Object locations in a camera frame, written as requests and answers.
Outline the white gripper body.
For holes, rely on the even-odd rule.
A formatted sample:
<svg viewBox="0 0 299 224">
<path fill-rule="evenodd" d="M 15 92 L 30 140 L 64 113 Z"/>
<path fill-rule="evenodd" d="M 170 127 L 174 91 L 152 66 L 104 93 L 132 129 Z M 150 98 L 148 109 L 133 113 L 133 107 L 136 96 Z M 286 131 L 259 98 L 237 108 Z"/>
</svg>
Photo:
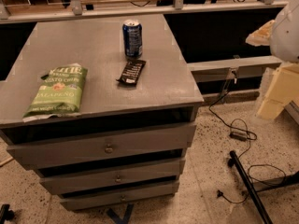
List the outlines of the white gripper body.
<svg viewBox="0 0 299 224">
<path fill-rule="evenodd" d="M 283 63 L 276 72 L 275 97 L 283 106 L 299 97 L 299 64 Z"/>
</svg>

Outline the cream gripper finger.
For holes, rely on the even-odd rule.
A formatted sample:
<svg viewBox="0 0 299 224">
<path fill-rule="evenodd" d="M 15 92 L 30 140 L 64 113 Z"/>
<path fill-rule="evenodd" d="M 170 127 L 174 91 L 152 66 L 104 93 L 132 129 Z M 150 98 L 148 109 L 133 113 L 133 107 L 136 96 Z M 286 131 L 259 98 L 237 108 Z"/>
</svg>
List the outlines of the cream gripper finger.
<svg viewBox="0 0 299 224">
<path fill-rule="evenodd" d="M 282 103 L 271 99 L 264 99 L 258 109 L 257 116 L 261 119 L 273 120 L 284 109 Z"/>
<path fill-rule="evenodd" d="M 268 21 L 259 29 L 249 34 L 246 38 L 246 43 L 254 47 L 268 46 L 274 23 L 274 20 Z"/>
</svg>

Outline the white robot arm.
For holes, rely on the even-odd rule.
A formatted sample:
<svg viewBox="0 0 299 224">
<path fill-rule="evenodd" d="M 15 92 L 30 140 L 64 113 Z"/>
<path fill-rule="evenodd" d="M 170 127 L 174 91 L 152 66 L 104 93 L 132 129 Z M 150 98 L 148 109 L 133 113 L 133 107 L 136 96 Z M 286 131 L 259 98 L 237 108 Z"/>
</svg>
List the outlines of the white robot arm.
<svg viewBox="0 0 299 224">
<path fill-rule="evenodd" d="M 275 119 L 299 95 L 299 0 L 290 0 L 274 20 L 249 34 L 246 43 L 268 46 L 282 61 L 257 111 L 259 118 Z"/>
</svg>

